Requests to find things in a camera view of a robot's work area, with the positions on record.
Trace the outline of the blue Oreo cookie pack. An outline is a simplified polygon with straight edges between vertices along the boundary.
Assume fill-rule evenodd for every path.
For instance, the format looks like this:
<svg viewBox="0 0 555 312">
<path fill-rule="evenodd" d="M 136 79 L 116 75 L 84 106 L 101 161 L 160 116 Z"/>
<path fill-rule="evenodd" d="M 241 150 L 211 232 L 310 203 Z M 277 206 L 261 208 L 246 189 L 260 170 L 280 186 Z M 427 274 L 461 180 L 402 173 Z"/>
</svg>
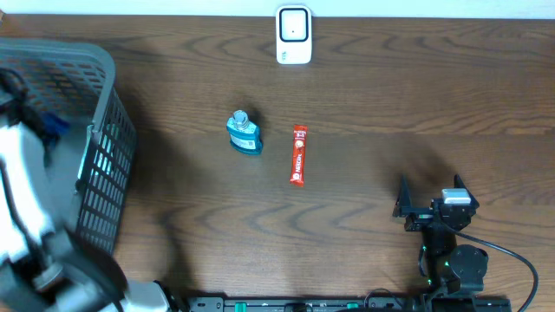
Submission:
<svg viewBox="0 0 555 312">
<path fill-rule="evenodd" d="M 54 113 L 43 112 L 42 122 L 44 124 L 44 138 L 43 141 L 47 144 L 55 144 L 63 135 L 65 135 L 70 128 L 70 124 L 61 119 Z"/>
</svg>

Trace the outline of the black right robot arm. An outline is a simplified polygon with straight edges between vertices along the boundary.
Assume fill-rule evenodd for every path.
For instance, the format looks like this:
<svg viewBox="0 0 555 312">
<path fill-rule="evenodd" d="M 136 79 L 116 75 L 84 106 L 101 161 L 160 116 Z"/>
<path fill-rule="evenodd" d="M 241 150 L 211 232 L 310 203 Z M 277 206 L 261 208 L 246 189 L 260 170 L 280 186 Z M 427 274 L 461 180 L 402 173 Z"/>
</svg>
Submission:
<svg viewBox="0 0 555 312">
<path fill-rule="evenodd" d="M 457 233 L 471 224 L 479 207 L 458 175 L 454 186 L 443 189 L 427 207 L 413 205 L 408 181 L 401 179 L 393 216 L 405 219 L 405 231 L 422 234 L 419 270 L 435 296 L 471 296 L 484 289 L 487 253 L 457 243 Z"/>
</svg>

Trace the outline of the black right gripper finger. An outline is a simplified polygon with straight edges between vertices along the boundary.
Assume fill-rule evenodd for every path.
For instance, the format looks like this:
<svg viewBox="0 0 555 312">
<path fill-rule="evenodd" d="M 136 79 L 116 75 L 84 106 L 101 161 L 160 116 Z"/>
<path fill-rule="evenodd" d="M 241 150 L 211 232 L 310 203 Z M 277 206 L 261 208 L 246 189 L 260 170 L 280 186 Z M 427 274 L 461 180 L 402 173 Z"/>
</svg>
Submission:
<svg viewBox="0 0 555 312">
<path fill-rule="evenodd" d="M 395 201 L 392 216 L 395 218 L 405 218 L 412 212 L 412 202 L 408 181 L 404 175 L 401 176 L 400 189 Z"/>
<path fill-rule="evenodd" d="M 466 187 L 466 185 L 464 184 L 461 176 L 459 174 L 456 174 L 454 176 L 454 188 L 466 188 L 468 190 L 468 188 Z M 480 207 L 479 202 L 477 201 L 477 199 L 473 196 L 473 194 L 468 190 L 468 192 L 470 193 L 470 197 L 472 199 L 472 203 L 470 204 L 470 206 L 473 209 L 478 209 Z"/>
</svg>

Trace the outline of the red Nescafe coffee stick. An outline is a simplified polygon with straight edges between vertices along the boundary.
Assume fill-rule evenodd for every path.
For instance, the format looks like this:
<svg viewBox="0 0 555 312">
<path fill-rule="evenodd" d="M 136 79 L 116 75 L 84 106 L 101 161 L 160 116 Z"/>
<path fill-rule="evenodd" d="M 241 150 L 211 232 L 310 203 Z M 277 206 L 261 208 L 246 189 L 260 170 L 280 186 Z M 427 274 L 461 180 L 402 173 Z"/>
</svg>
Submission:
<svg viewBox="0 0 555 312">
<path fill-rule="evenodd" d="M 291 161 L 290 183 L 299 187 L 304 187 L 304 159 L 307 134 L 307 126 L 294 126 L 294 146 Z"/>
</svg>

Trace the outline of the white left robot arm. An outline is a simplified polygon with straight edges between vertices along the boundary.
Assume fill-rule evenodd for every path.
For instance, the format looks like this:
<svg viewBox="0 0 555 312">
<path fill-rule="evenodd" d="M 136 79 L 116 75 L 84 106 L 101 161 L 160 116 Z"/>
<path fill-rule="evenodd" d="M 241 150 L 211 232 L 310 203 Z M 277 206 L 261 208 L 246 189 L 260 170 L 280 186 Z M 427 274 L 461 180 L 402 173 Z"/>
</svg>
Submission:
<svg viewBox="0 0 555 312">
<path fill-rule="evenodd" d="M 120 108 L 1 70 L 1 301 L 15 311 L 179 311 L 113 259 L 130 165 Z"/>
</svg>

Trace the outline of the mint green wipes pack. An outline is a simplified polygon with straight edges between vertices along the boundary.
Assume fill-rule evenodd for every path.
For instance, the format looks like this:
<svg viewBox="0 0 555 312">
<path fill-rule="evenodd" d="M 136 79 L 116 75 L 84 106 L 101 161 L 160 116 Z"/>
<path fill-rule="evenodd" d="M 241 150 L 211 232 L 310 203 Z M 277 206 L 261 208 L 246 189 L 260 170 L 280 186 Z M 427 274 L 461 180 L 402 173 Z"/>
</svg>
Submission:
<svg viewBox="0 0 555 312">
<path fill-rule="evenodd" d="M 90 145 L 90 141 L 92 140 L 93 137 L 93 130 L 94 130 L 95 125 L 94 124 L 90 124 L 87 126 L 87 131 L 86 131 L 86 140 L 85 140 L 85 147 L 83 149 L 83 154 L 82 154 L 82 158 L 81 158 L 81 162 L 80 162 L 80 166 L 79 166 L 79 170 L 77 173 L 77 179 L 81 180 L 82 179 L 82 173 L 83 173 L 83 168 L 86 164 L 86 159 L 87 159 L 87 155 L 88 155 L 88 148 Z"/>
</svg>

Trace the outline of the teal mouthwash bottle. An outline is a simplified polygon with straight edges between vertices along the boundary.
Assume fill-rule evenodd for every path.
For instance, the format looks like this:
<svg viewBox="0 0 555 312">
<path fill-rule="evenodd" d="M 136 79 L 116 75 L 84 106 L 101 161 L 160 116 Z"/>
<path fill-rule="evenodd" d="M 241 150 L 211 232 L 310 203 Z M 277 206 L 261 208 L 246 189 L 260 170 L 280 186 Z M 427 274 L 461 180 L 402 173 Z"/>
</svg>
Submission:
<svg viewBox="0 0 555 312">
<path fill-rule="evenodd" d="M 247 112 L 235 111 L 226 123 L 230 144 L 243 154 L 259 155 L 263 149 L 260 128 L 250 121 Z"/>
</svg>

